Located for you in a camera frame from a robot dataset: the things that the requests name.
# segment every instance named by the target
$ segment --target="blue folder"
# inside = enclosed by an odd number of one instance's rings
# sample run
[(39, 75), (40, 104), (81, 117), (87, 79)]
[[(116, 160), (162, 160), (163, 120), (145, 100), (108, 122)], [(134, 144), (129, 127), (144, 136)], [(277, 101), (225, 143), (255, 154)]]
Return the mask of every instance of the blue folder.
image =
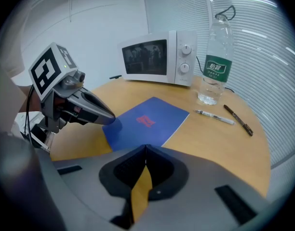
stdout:
[(113, 151), (141, 144), (162, 146), (181, 126), (189, 112), (152, 97), (103, 126)]

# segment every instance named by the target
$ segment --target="black vent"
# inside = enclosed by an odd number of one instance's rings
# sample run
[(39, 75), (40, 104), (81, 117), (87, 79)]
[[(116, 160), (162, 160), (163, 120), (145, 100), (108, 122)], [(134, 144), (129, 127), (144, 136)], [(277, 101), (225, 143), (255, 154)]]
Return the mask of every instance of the black vent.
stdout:
[(256, 216), (256, 213), (229, 186), (217, 187), (215, 191), (240, 225)]

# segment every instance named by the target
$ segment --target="white microwave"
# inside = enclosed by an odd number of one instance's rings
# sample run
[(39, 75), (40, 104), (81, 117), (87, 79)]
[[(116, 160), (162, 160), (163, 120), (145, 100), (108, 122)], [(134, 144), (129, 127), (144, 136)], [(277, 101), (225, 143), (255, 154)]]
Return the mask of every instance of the white microwave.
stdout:
[(197, 55), (195, 31), (168, 31), (118, 45), (122, 76), (190, 86)]

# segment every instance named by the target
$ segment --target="bottle label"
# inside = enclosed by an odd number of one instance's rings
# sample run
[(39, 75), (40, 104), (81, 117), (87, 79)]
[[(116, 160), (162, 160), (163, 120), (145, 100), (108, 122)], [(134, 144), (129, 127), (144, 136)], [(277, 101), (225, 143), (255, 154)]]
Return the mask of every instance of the bottle label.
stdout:
[(221, 82), (227, 82), (232, 61), (218, 56), (206, 55), (203, 75)]

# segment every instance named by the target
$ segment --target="wooden table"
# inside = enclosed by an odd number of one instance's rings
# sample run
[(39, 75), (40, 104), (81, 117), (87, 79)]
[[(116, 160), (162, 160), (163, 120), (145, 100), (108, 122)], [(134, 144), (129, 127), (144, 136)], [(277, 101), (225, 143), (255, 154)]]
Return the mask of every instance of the wooden table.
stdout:
[[(194, 77), (191, 88), (155, 82), (113, 80), (93, 91), (119, 116), (134, 106), (158, 97), (190, 112), (190, 115), (164, 147), (207, 158), (225, 167), (253, 186), (262, 196), (268, 192), (270, 158), (268, 142), (258, 118), (247, 104), (230, 90), (225, 90), (217, 105), (205, 105), (197, 98), (201, 78)], [(229, 125), (199, 115), (202, 109), (234, 120), (223, 105), (228, 105), (254, 131), (250, 137), (238, 123)], [(73, 159), (112, 152), (101, 125), (67, 124), (56, 135), (52, 147), (53, 160)], [(151, 188), (145, 169), (132, 192), (135, 220), (147, 206)]]

